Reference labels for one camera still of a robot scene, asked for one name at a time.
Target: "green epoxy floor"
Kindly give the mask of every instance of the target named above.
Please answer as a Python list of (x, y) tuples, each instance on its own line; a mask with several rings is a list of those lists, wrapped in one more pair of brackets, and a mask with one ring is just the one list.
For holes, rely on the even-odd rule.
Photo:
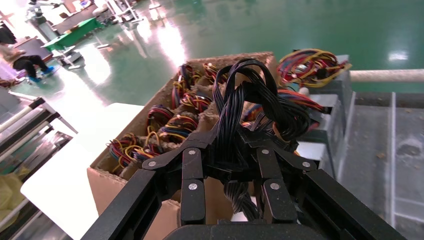
[[(422, 0), (156, 0), (136, 6), (147, 20), (109, 26), (79, 44), (86, 67), (65, 68), (40, 87), (18, 93), (43, 96), (76, 127), (93, 109), (112, 103), (143, 105), (185, 60), (292, 49), (319, 48), (348, 54), (353, 70), (419, 69), (424, 54)], [(392, 91), (383, 84), (355, 90)], [(424, 89), (422, 84), (406, 91)]]

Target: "green table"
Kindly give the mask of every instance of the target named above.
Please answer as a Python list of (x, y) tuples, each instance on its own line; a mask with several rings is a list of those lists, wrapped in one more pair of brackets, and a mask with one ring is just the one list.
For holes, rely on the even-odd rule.
[(66, 47), (71, 47), (80, 40), (84, 35), (93, 31), (96, 28), (101, 28), (103, 25), (96, 20), (95, 17), (82, 21), (78, 24), (79, 28), (71, 33), (64, 33), (55, 39), (46, 43), (45, 47), (49, 51), (65, 50)]

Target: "person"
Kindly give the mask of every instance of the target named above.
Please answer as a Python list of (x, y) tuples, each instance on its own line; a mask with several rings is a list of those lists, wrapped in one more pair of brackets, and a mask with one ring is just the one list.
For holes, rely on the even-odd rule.
[(41, 78), (37, 77), (34, 65), (40, 67), (43, 75), (51, 74), (55, 70), (52, 66), (48, 67), (39, 55), (24, 56), (24, 54), (26, 54), (25, 51), (9, 47), (7, 43), (0, 42), (0, 57), (18, 71), (25, 69), (29, 80), (35, 83), (41, 81)]

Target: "white table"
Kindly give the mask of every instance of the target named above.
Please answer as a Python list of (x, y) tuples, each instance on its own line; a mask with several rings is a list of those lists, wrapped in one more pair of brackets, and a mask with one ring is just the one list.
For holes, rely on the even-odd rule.
[(87, 168), (143, 106), (114, 103), (82, 129), (22, 186), (21, 192), (74, 240), (99, 217)]

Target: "black wire bundle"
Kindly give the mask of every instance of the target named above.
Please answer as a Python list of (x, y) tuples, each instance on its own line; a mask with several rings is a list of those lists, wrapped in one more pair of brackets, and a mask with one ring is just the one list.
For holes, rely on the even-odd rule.
[[(265, 83), (261, 76), (248, 66), (260, 67), (264, 73)], [(228, 73), (228, 81), (224, 96), (221, 95), (217, 82), (214, 83), (213, 89), (213, 98), (220, 114), (216, 148), (221, 154), (219, 159), (223, 163), (240, 166), (246, 164), (233, 143), (236, 130), (240, 127), (245, 100), (262, 105), (264, 115), (273, 122), (275, 134), (283, 141), (296, 140), (297, 137), (306, 133), (311, 121), (308, 113), (289, 99), (278, 96), (274, 78), (263, 63), (255, 59), (242, 59), (234, 65), (219, 70), (216, 77), (226, 73)], [(250, 82), (244, 81), (235, 89), (237, 73), (245, 75)]]
[[(265, 83), (259, 73), (248, 66), (258, 66), (264, 74)], [(215, 81), (213, 99), (220, 114), (215, 142), (218, 164), (226, 168), (248, 167), (238, 145), (234, 143), (236, 131), (241, 127), (244, 101), (261, 104), (263, 113), (251, 126), (252, 130), (263, 131), (273, 122), (272, 129), (284, 142), (295, 141), (304, 134), (310, 125), (307, 112), (299, 105), (278, 96), (277, 85), (268, 68), (255, 59), (242, 59), (234, 65), (226, 66), (218, 71), (216, 78), (228, 73), (228, 81), (222, 96), (219, 83)], [(250, 82), (244, 81), (235, 89), (236, 74), (246, 76)], [(224, 184), (225, 196), (231, 201), (234, 213), (243, 211), (250, 221), (259, 217), (256, 207), (252, 207), (247, 194), (247, 183), (231, 182)]]
[(224, 194), (231, 201), (233, 213), (243, 211), (248, 221), (259, 219), (256, 205), (248, 193), (247, 182), (229, 182), (224, 184)]

